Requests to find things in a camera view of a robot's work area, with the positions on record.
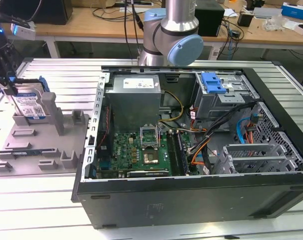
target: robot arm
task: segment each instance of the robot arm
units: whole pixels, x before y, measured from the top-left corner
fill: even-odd
[[[15,26],[20,26],[30,29],[30,25],[19,18],[7,16],[0,13],[0,22],[11,23]],[[4,30],[0,26],[0,88],[11,88],[11,77],[16,77],[16,71],[23,61],[23,57],[15,49],[14,45],[10,43],[5,35]]]
[[[167,0],[166,9],[145,13],[140,66],[187,66],[202,53],[204,42],[197,35],[196,0]]]

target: desk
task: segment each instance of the desk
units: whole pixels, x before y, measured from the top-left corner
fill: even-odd
[[[226,1],[225,5],[239,12],[242,9],[243,1],[235,3]],[[123,13],[114,12],[105,14],[104,17],[120,17]],[[232,23],[237,18],[229,18]],[[262,29],[261,19],[253,19],[250,27],[243,27],[245,36],[238,44],[241,48],[262,48],[262,49],[291,49],[303,50],[303,36],[285,29],[285,31],[270,31]],[[92,15],[90,8],[74,8],[71,19],[66,25],[37,24],[36,40],[45,41],[48,45],[50,56],[59,58],[60,54],[56,42],[90,42],[90,43],[125,43],[124,23],[109,22]],[[137,28],[138,42],[143,43],[143,32]],[[133,22],[127,23],[127,35],[129,43],[136,43]],[[210,60],[216,60],[218,52],[227,40],[227,31],[220,29],[218,37],[203,37],[204,45],[211,46]]]
[[[73,109],[83,109],[90,114],[97,76],[103,65],[136,66],[137,62],[126,59],[34,59],[23,64],[18,75],[26,79],[39,75],[46,78],[49,88],[57,95],[56,105],[64,114]],[[253,68],[303,131],[303,88],[282,66],[275,66],[270,61],[195,61],[192,64],[204,68],[222,65]],[[61,85],[71,80],[73,86]],[[93,84],[84,88],[84,82]],[[14,124],[13,113],[14,107],[0,96],[0,147]],[[303,201],[274,219],[94,230],[82,205],[70,201],[74,179],[73,173],[0,177],[0,239],[223,240],[225,235],[252,240],[303,239]]]

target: motherboard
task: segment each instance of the motherboard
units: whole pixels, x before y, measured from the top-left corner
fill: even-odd
[[[110,161],[99,162],[97,173],[103,179],[185,175],[187,157],[184,153],[191,146],[189,134],[168,131],[156,133],[115,133],[112,157]]]

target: ram slot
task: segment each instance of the ram slot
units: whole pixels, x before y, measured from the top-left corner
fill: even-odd
[[[176,147],[174,143],[173,134],[167,132],[166,138],[167,138],[167,150],[168,150],[168,156],[170,161],[171,175],[180,176],[179,161],[176,155]]]
[[[179,172],[182,176],[184,176],[188,171],[188,166],[187,166],[186,156],[183,148],[182,136],[179,132],[176,132],[173,134],[173,139],[175,142]]]

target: blue hard drive label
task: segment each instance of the blue hard drive label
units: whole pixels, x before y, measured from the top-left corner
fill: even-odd
[[[20,112],[28,119],[44,119],[46,117],[43,106],[38,102],[34,92],[20,92],[14,97],[14,101]]]

